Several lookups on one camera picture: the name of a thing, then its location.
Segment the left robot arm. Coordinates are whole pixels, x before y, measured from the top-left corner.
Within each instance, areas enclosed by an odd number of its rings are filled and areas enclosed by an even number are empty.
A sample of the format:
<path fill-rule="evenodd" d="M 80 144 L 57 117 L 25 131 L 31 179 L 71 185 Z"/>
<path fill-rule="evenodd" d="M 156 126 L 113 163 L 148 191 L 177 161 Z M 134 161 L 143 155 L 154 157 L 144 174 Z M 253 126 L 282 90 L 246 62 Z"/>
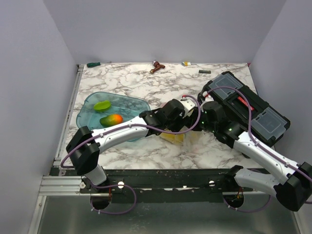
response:
<path fill-rule="evenodd" d="M 91 181 L 92 188 L 104 192 L 108 187 L 107 175 L 99 165 L 99 155 L 127 141 L 137 140 L 161 133 L 180 134 L 189 113 L 198 108 L 198 103 L 183 97 L 172 99 L 163 107 L 144 111 L 139 116 L 115 126 L 90 130 L 80 127 L 66 151 L 77 175 Z"/>

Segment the clear plastic bag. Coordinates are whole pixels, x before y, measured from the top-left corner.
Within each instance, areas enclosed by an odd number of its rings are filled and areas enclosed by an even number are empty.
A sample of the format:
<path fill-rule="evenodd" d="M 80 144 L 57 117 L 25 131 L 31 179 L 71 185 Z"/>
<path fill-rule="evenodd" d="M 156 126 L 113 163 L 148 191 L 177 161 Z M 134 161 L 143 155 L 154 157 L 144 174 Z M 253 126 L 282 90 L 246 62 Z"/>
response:
<path fill-rule="evenodd" d="M 180 147 L 183 151 L 191 153 L 200 150 L 203 147 L 203 142 L 201 140 L 202 132 L 190 131 L 184 133 L 184 143 L 183 145 L 175 145 Z"/>

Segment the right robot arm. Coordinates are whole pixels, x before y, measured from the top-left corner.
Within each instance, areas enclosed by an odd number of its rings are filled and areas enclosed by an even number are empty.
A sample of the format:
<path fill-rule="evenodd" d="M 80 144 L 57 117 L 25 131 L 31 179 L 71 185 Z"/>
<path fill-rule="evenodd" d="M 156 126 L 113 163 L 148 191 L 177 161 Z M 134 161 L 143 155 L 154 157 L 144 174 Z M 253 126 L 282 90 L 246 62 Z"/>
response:
<path fill-rule="evenodd" d="M 249 128 L 229 120 L 216 101 L 196 107 L 190 119 L 195 131 L 212 132 L 219 142 L 249 156 L 268 171 L 262 174 L 234 166 L 224 179 L 228 190 L 255 189 L 275 197 L 281 205 L 295 212 L 308 202 L 312 194 L 310 164 L 298 164 L 265 145 Z"/>

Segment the black tool box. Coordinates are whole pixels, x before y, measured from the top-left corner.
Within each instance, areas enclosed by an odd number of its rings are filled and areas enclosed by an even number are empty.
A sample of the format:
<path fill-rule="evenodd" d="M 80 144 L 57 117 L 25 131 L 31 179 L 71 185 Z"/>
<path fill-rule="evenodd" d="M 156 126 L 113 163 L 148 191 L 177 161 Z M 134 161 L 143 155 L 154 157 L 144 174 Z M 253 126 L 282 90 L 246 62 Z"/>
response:
<path fill-rule="evenodd" d="M 202 92 L 207 91 L 212 99 L 218 102 L 226 116 L 248 127 L 251 106 L 251 131 L 254 137 L 269 147 L 274 146 L 290 127 L 290 121 L 268 102 L 254 93 L 230 71 L 226 71 L 206 83 L 197 95 L 199 103 L 203 103 Z"/>

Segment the yellow white small item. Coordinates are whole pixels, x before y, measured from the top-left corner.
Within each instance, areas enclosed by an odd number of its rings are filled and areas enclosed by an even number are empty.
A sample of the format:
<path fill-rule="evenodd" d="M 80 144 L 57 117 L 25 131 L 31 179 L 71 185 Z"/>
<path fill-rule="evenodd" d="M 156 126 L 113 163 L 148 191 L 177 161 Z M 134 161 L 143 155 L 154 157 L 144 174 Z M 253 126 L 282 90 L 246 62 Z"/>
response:
<path fill-rule="evenodd" d="M 190 62 L 188 62 L 188 61 L 184 61 L 184 62 L 182 62 L 181 64 L 182 64 L 182 66 L 191 66 L 191 65 L 192 65 L 192 64 L 191 64 Z"/>

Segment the brown tap fitting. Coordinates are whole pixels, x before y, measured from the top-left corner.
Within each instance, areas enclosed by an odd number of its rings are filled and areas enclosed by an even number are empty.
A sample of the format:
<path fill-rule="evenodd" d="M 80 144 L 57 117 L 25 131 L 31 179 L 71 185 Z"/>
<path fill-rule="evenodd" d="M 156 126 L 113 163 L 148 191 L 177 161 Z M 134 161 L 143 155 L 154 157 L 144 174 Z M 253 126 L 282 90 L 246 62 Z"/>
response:
<path fill-rule="evenodd" d="M 153 74 L 155 73 L 156 71 L 160 70 L 160 69 L 164 69 L 165 68 L 165 65 L 163 64 L 160 64 L 158 61 L 154 60 L 152 62 L 152 65 L 153 65 L 153 69 L 150 70 L 150 73 Z"/>

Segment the green fake fruit slice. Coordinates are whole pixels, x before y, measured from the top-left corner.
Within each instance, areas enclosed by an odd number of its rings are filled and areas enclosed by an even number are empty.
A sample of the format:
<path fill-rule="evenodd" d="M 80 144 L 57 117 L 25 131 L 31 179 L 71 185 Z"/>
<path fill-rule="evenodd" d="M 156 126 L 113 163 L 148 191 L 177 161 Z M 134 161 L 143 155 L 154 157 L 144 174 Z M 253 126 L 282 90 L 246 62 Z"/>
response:
<path fill-rule="evenodd" d="M 111 103 L 108 100 L 100 101 L 93 106 L 96 112 L 104 112 L 111 108 Z"/>

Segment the small black chip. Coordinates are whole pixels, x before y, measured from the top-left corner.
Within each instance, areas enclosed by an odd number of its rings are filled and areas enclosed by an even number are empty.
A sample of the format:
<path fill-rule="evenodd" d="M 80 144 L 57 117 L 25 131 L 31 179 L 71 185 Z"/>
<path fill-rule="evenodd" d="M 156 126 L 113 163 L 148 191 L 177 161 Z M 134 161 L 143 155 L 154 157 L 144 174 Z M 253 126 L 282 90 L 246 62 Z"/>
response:
<path fill-rule="evenodd" d="M 199 70 L 198 72 L 201 74 L 211 74 L 212 73 L 210 70 Z"/>

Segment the yellow fake banana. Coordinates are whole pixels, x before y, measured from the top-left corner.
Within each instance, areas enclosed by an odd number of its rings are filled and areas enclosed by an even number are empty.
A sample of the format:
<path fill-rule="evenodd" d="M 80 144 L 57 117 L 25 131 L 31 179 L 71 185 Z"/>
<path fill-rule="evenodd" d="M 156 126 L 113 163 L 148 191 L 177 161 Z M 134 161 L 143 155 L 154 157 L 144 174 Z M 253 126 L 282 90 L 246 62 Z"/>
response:
<path fill-rule="evenodd" d="M 183 145 L 184 143 L 184 134 L 172 135 L 172 134 L 161 133 L 159 136 L 163 140 L 166 140 L 175 145 Z"/>

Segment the fake mango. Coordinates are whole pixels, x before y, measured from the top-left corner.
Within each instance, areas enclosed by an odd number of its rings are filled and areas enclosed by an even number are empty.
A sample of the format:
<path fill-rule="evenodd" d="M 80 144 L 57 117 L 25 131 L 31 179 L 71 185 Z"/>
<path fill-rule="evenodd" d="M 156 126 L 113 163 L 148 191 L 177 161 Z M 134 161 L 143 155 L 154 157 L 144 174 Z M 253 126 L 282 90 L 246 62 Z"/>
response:
<path fill-rule="evenodd" d="M 112 114 L 101 118 L 99 122 L 103 127 L 111 127 L 121 124 L 123 122 L 123 117 L 119 114 Z"/>

